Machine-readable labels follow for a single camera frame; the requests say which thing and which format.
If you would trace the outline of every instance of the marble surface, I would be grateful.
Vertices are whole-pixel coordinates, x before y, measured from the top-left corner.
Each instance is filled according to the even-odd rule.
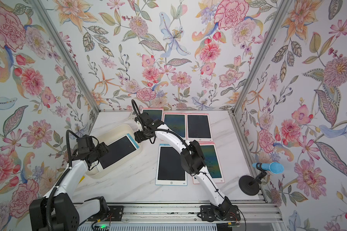
[[[260,197],[244,194],[238,185],[243,175],[250,175],[240,144],[234,132],[227,111],[206,111],[209,114],[213,141],[216,145],[225,183],[217,186],[230,200],[259,200]],[[134,120],[128,119],[130,112],[101,112],[91,131],[92,136],[100,136],[120,124],[128,124],[134,131]],[[79,183],[72,201],[104,196],[107,202],[198,202],[208,201],[208,196],[200,184],[193,184],[188,175],[187,186],[155,185],[158,146],[165,143],[156,139],[154,144],[143,141],[141,153],[100,179],[86,176]]]

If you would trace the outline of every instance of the wallpaper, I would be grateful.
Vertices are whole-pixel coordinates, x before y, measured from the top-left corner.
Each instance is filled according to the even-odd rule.
[[[295,0],[237,112],[291,231],[347,231],[347,0]]]
[[[42,1],[102,110],[230,109],[277,0]]]
[[[65,131],[96,119],[87,105],[27,1],[0,1],[0,231],[30,229],[29,205],[65,170]]]

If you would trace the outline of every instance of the black round base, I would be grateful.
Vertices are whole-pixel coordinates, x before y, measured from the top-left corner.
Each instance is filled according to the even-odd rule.
[[[239,187],[245,194],[250,196],[257,195],[258,192],[260,191],[260,186],[257,183],[254,183],[253,185],[249,185],[249,183],[253,180],[254,178],[251,176],[242,176],[239,179]]]

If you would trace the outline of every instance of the blue microphone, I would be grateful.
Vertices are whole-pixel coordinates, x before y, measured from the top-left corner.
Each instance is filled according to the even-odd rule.
[[[272,162],[271,164],[261,164],[261,169],[264,169],[265,171],[270,171],[274,174],[279,174],[284,172],[284,166],[282,164],[279,164],[278,162]]]

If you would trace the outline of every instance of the microphone stand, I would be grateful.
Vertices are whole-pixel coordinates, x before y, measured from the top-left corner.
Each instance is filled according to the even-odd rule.
[[[261,163],[256,164],[256,169],[261,171],[256,178],[245,175],[239,179],[239,187],[245,194],[254,196],[260,191],[259,184],[261,184],[261,179],[267,175],[266,171],[261,168],[261,165]]]

